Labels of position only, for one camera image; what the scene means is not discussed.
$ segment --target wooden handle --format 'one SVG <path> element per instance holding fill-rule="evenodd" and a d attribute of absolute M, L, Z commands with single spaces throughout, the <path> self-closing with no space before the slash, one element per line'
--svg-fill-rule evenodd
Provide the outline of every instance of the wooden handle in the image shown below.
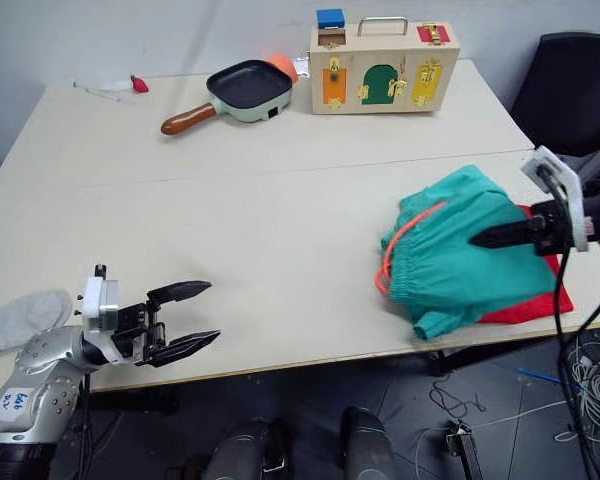
<path fill-rule="evenodd" d="M 184 132 L 187 128 L 193 127 L 207 118 L 216 114 L 216 109 L 210 103 L 200 105 L 198 108 L 181 113 L 164 121 L 160 131 L 165 135 L 176 135 Z"/>

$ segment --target black chair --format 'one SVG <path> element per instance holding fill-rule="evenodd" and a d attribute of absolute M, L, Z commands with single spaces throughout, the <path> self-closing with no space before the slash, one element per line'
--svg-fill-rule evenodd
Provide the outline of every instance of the black chair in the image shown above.
<path fill-rule="evenodd" d="M 540 37 L 511 116 L 536 146 L 554 153 L 600 150 L 600 35 Z M 600 190 L 600 183 L 588 190 Z"/>

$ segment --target wooden latch box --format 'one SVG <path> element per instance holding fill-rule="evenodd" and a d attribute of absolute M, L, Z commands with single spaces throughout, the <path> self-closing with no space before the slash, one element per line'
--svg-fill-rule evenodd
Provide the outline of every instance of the wooden latch box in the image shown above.
<path fill-rule="evenodd" d="M 313 112 L 438 110 L 460 44 L 446 22 L 367 17 L 314 28 L 309 49 Z"/>

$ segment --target metal handle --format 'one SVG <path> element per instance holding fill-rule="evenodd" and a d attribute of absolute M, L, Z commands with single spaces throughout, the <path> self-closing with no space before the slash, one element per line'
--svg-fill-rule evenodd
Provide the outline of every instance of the metal handle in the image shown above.
<path fill-rule="evenodd" d="M 403 22 L 404 28 L 402 29 L 402 34 L 407 34 L 407 27 L 409 26 L 409 22 L 404 17 L 364 17 L 360 20 L 358 24 L 358 36 L 362 36 L 362 24 L 364 22 Z"/>

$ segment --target floor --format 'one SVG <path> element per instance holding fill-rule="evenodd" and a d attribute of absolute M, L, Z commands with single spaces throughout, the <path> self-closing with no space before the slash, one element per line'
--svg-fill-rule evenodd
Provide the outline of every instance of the floor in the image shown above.
<path fill-rule="evenodd" d="M 415 479 L 420 432 L 445 426 L 450 419 L 429 397 L 434 381 L 442 380 L 438 387 L 462 401 L 475 402 L 477 396 L 483 411 L 467 404 L 463 420 L 479 425 L 562 400 L 559 386 L 514 371 L 522 367 L 555 374 L 556 351 L 555 343 L 548 341 L 458 370 L 447 381 L 430 376 L 427 355 L 408 355 L 180 385 L 174 389 L 180 401 L 177 413 L 122 416 L 111 442 L 94 459 L 90 478 L 162 479 L 165 468 L 181 465 L 191 455 L 210 453 L 232 426 L 254 417 L 285 416 L 295 437 L 295 478 L 342 479 L 336 463 L 340 415 L 347 406 L 356 405 L 370 409 L 384 422 L 398 478 Z M 464 407 L 452 413 L 461 415 Z M 114 415 L 94 412 L 94 438 Z M 566 407 L 559 405 L 476 428 L 484 478 L 584 478 L 576 442 L 553 440 L 569 423 Z M 77 435 L 67 433 L 53 466 L 53 480 L 70 477 L 77 465 L 77 445 Z M 423 436 L 418 463 L 422 480 L 465 478 L 460 460 L 447 453 L 444 432 Z"/>

